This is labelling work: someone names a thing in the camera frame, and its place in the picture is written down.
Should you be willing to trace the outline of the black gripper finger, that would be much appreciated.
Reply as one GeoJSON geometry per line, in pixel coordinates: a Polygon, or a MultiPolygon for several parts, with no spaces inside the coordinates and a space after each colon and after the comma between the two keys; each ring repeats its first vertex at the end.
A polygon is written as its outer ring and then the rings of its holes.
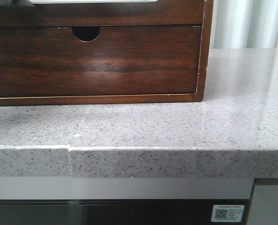
{"type": "Polygon", "coordinates": [[[34,5],[29,0],[11,0],[10,6],[15,8],[33,8],[34,5]]]}

